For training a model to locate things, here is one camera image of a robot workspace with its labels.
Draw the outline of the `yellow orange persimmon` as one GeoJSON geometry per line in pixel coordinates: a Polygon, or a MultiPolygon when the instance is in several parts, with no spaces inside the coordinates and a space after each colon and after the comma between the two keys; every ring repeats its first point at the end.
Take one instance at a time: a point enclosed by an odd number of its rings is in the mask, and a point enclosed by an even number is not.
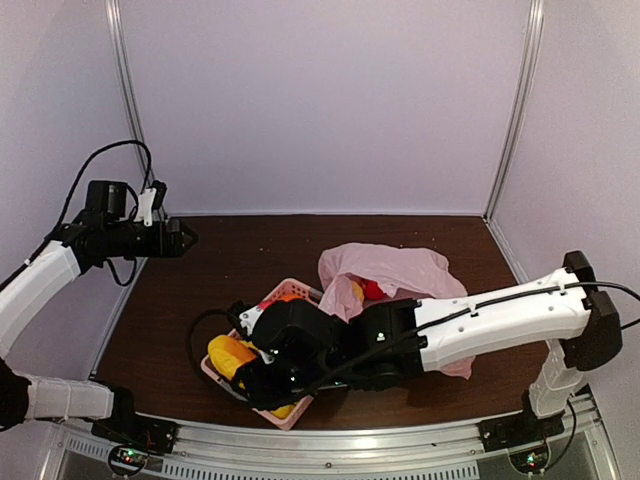
{"type": "Polygon", "coordinates": [[[252,347],[251,342],[219,335],[208,343],[207,351],[215,370],[231,381],[240,367],[258,357],[252,347]]]}

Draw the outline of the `orange fruit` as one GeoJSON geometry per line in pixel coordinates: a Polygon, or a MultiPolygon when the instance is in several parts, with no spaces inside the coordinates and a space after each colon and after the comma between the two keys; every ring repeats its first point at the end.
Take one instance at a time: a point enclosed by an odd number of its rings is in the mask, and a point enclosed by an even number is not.
{"type": "Polygon", "coordinates": [[[304,296],[291,293],[291,294],[282,295],[281,297],[278,298],[277,301],[291,302],[294,300],[306,300],[306,298],[304,296]]]}

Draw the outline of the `pink plastic bag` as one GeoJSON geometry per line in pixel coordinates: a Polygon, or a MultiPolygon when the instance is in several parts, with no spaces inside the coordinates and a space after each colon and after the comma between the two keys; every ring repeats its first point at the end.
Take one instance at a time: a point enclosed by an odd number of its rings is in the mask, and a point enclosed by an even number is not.
{"type": "Polygon", "coordinates": [[[318,276],[324,294],[319,309],[349,323],[375,301],[360,303],[351,282],[378,283],[389,300],[453,299],[467,295],[449,271],[448,259],[427,248],[397,248],[381,244],[347,243],[320,255],[318,276]]]}

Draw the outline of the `orange yellow mango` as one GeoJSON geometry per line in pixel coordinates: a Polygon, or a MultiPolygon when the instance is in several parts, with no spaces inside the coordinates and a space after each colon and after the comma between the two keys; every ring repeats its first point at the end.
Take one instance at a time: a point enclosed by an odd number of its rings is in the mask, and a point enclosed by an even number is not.
{"type": "Polygon", "coordinates": [[[352,287],[352,291],[354,293],[354,296],[358,299],[358,301],[360,303],[363,303],[365,300],[365,296],[364,296],[364,291],[362,289],[362,286],[359,282],[356,281],[352,281],[351,282],[351,287],[352,287]]]}

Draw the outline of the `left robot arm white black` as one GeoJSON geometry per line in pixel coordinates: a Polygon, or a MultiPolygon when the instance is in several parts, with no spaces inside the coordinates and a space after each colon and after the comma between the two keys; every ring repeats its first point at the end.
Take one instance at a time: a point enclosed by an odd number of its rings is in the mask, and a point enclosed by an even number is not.
{"type": "Polygon", "coordinates": [[[27,421],[103,420],[123,444],[144,433],[118,405],[118,388],[88,379],[109,317],[97,275],[118,262],[175,259],[197,242],[183,221],[161,213],[167,187],[136,190],[92,180],[84,205],[64,216],[1,284],[1,428],[27,421]]]}

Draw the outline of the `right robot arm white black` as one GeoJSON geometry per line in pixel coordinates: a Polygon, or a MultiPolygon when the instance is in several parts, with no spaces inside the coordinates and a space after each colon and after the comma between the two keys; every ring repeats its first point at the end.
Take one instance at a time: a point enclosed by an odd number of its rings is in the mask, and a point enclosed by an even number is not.
{"type": "Polygon", "coordinates": [[[546,342],[549,355],[513,419],[519,440],[535,440],[561,413],[583,375],[622,348],[610,285],[586,256],[511,288],[455,299],[378,303],[344,321],[303,299],[253,308],[238,326],[257,352],[231,380],[251,407],[273,410],[340,386],[384,390],[453,362],[546,342]]]}

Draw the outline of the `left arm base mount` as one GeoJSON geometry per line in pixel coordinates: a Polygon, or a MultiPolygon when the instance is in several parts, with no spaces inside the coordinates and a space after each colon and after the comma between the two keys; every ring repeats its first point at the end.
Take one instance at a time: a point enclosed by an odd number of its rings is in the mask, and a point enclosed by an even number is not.
{"type": "Polygon", "coordinates": [[[151,461],[171,454],[178,424],[135,413],[129,420],[91,420],[91,434],[114,443],[107,454],[107,466],[119,478],[129,479],[147,468],[151,461]]]}

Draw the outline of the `front aluminium rail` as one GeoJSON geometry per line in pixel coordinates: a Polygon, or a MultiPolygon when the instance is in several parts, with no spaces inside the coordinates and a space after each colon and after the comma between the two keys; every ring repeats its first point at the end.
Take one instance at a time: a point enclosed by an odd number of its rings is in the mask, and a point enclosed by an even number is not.
{"type": "Polygon", "coordinates": [[[172,453],[138,479],[522,479],[516,461],[548,449],[546,479],[617,479],[620,471],[589,394],[574,397],[564,430],[548,440],[489,451],[479,420],[342,431],[180,424],[172,453]]]}

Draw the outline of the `left aluminium frame post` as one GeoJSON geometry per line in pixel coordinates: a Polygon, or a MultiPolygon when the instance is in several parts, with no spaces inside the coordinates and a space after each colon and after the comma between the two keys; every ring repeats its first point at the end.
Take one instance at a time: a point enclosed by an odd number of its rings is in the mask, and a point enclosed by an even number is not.
{"type": "Polygon", "coordinates": [[[120,85],[129,133],[133,139],[145,142],[126,48],[121,5],[118,0],[106,0],[104,5],[107,27],[112,44],[116,73],[120,85]]]}

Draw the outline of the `aluminium frame post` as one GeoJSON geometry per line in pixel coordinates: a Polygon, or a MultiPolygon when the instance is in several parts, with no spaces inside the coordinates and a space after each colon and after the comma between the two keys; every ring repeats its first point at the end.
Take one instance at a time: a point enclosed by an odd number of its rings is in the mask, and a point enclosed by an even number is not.
{"type": "Polygon", "coordinates": [[[112,44],[116,73],[120,85],[129,133],[133,139],[145,142],[126,48],[121,5],[118,0],[106,0],[104,5],[107,27],[112,44]]]}
{"type": "Polygon", "coordinates": [[[530,97],[539,59],[544,30],[545,1],[531,0],[526,22],[523,50],[516,91],[509,117],[507,131],[501,150],[496,176],[491,188],[483,218],[490,224],[497,212],[499,201],[506,186],[509,170],[515,157],[521,129],[526,115],[526,104],[530,97]]]}

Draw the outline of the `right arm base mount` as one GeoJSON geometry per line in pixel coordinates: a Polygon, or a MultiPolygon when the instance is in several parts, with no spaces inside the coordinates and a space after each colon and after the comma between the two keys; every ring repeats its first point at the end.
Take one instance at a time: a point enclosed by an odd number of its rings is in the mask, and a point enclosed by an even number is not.
{"type": "Polygon", "coordinates": [[[486,453],[506,450],[511,466],[529,477],[548,471],[552,465],[549,439],[565,431],[563,414],[537,417],[527,393],[520,412],[483,420],[477,428],[486,453]]]}

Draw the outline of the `right aluminium frame post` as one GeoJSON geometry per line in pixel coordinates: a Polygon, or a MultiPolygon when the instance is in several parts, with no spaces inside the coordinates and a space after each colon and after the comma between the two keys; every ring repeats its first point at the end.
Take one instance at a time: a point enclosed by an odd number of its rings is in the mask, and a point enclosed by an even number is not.
{"type": "Polygon", "coordinates": [[[509,170],[515,157],[521,129],[526,115],[526,104],[530,97],[539,59],[544,30],[545,1],[531,0],[526,22],[523,50],[516,91],[509,117],[507,131],[501,150],[496,176],[491,188],[483,218],[490,224],[497,212],[499,201],[506,186],[509,170]]]}

